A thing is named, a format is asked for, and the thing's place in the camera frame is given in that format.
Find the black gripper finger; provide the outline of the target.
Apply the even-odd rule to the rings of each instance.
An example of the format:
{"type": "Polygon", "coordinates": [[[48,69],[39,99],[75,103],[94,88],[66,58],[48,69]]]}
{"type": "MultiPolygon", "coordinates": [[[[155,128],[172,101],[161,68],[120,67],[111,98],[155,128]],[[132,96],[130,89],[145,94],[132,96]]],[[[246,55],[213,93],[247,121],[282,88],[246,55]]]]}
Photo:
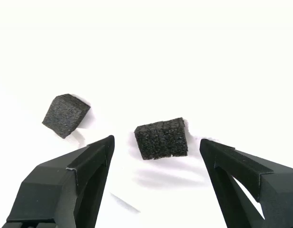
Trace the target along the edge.
{"type": "Polygon", "coordinates": [[[209,139],[200,153],[229,228],[293,228],[293,168],[209,139]]]}
{"type": "Polygon", "coordinates": [[[41,163],[23,180],[5,228],[93,228],[115,148],[110,135],[41,163]]]}

